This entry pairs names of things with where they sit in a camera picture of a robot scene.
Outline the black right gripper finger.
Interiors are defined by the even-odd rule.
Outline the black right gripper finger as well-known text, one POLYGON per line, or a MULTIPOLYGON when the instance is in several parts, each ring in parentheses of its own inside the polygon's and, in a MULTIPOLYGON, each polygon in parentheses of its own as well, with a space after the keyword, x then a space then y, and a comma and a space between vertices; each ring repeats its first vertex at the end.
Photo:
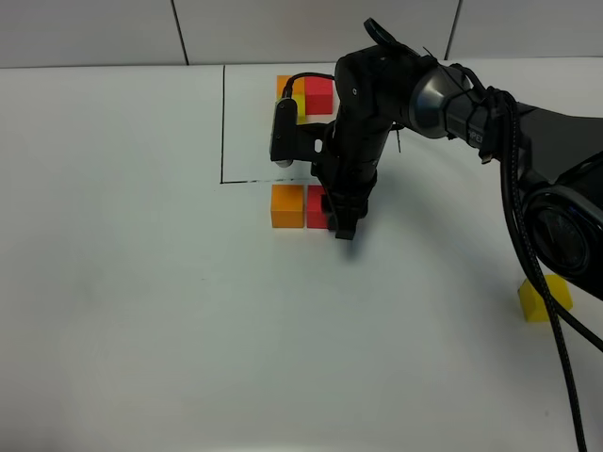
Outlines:
POLYGON ((320 202, 321 202, 321 213, 323 215, 325 228, 328 229, 329 231, 335 231, 336 227, 337 227, 336 218, 335 218, 333 208, 331 206, 331 202, 329 200, 328 195, 322 194, 320 202))
POLYGON ((335 237, 342 240, 352 240, 356 234, 359 210, 350 207, 337 208, 334 211, 335 237))

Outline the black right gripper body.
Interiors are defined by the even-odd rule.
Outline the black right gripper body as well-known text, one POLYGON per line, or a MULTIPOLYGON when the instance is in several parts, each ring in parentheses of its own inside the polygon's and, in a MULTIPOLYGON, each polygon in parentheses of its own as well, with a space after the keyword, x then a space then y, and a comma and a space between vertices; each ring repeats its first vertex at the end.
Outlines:
POLYGON ((336 160, 313 164, 311 174, 323 185, 333 212, 350 207, 359 210, 359 219, 367 214, 367 198, 376 183, 377 165, 392 126, 389 120, 332 122, 328 149, 336 160))

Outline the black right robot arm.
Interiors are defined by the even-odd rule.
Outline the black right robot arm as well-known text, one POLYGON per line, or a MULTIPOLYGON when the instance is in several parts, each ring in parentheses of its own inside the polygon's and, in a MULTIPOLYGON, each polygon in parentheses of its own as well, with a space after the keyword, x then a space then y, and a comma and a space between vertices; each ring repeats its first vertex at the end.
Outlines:
POLYGON ((389 132, 461 139, 513 177, 528 241, 567 281, 602 294, 602 122, 514 101, 459 64, 376 45, 341 57, 338 113, 327 142, 338 160, 328 181, 330 224, 352 239, 389 132))

